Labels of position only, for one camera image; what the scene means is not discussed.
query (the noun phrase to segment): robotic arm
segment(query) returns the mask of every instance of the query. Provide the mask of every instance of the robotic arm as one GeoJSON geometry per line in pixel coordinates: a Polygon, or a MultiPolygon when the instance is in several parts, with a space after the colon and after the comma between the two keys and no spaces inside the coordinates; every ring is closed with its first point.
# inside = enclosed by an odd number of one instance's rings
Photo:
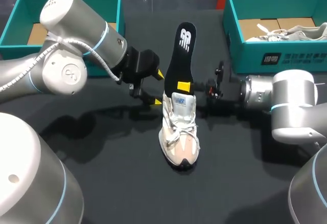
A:
{"type": "Polygon", "coordinates": [[[327,103],[317,105],[318,91],[306,71],[288,70],[269,76],[232,77],[223,63],[217,80],[206,85],[211,99],[245,109],[271,112],[272,136],[287,144],[327,142],[327,103]]]}
{"type": "Polygon", "coordinates": [[[32,94],[73,95],[86,82],[83,59],[103,67],[117,84],[130,84],[130,95],[146,104],[156,97],[142,89],[145,77],[161,80],[159,58],[127,41],[82,0],[48,0],[40,14],[48,30],[38,54],[2,61],[0,103],[32,94]]]}

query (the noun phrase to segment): new balance logo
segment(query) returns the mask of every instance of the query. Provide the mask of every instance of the new balance logo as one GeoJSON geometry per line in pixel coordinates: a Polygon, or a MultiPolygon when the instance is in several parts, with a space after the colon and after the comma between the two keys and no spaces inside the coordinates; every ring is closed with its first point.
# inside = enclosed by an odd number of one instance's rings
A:
{"type": "Polygon", "coordinates": [[[189,51],[190,42],[191,42],[191,33],[189,31],[186,31],[185,29],[182,29],[182,31],[180,32],[179,45],[181,45],[186,51],[189,51]]]}
{"type": "Polygon", "coordinates": [[[179,105],[186,105],[186,101],[183,98],[176,98],[175,102],[179,105]]]}

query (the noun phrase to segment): shoe tongue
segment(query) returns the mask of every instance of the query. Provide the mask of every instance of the shoe tongue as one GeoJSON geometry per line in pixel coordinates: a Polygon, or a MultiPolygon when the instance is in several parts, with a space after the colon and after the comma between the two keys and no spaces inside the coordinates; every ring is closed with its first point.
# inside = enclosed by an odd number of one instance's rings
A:
{"type": "Polygon", "coordinates": [[[172,94],[173,112],[176,116],[190,117],[192,115],[195,96],[179,93],[172,94]]]}

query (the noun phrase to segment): white cable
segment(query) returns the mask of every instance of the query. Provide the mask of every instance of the white cable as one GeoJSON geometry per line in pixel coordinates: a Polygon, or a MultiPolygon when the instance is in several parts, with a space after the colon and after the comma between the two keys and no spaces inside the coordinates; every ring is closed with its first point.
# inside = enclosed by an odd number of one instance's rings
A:
{"type": "MultiPolygon", "coordinates": [[[[74,40],[74,39],[64,39],[63,40],[65,43],[70,43],[70,44],[77,44],[88,50],[91,54],[95,56],[95,58],[100,62],[102,67],[105,69],[105,71],[108,73],[108,75],[115,81],[118,82],[119,78],[115,76],[114,73],[110,70],[109,66],[106,64],[106,62],[101,58],[99,54],[95,50],[93,50],[89,45],[83,43],[82,41],[74,40]]],[[[24,76],[26,76],[33,68],[34,66],[37,65],[38,62],[43,60],[48,53],[51,51],[57,49],[59,47],[60,43],[57,42],[53,44],[52,46],[48,47],[46,50],[44,50],[41,54],[39,54],[34,61],[22,72],[20,73],[16,78],[11,80],[10,82],[6,83],[5,85],[0,87],[0,92],[12,87],[15,83],[17,83],[19,80],[21,80],[24,76]]]]}
{"type": "Polygon", "coordinates": [[[26,76],[33,68],[36,66],[36,64],[43,60],[45,56],[51,52],[53,49],[56,49],[59,46],[59,43],[55,43],[52,46],[48,47],[46,50],[44,50],[39,56],[37,56],[33,62],[24,70],[22,73],[20,73],[16,78],[12,79],[10,82],[6,83],[5,85],[0,87],[0,92],[12,87],[16,82],[21,80],[24,76],[26,76]]]}
{"type": "Polygon", "coordinates": [[[93,50],[93,48],[91,48],[89,45],[87,45],[86,43],[83,43],[82,41],[79,40],[75,40],[75,39],[65,39],[66,42],[70,43],[70,44],[77,44],[79,46],[82,46],[84,49],[88,50],[91,54],[94,55],[94,57],[100,62],[100,64],[102,65],[102,67],[105,69],[105,71],[108,73],[108,75],[115,81],[118,82],[119,78],[117,76],[115,76],[114,73],[112,73],[112,71],[110,70],[109,66],[107,65],[107,63],[101,58],[101,56],[95,51],[93,50]]]}

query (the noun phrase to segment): black insole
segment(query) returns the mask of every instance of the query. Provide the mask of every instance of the black insole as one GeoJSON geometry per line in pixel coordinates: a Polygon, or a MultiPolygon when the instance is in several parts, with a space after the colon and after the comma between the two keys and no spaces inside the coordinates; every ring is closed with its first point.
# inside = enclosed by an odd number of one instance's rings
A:
{"type": "Polygon", "coordinates": [[[193,95],[192,92],[177,89],[177,84],[178,82],[193,83],[191,61],[195,39],[194,24],[181,23],[176,32],[173,56],[165,76],[165,93],[169,98],[172,97],[173,92],[193,95]]]}

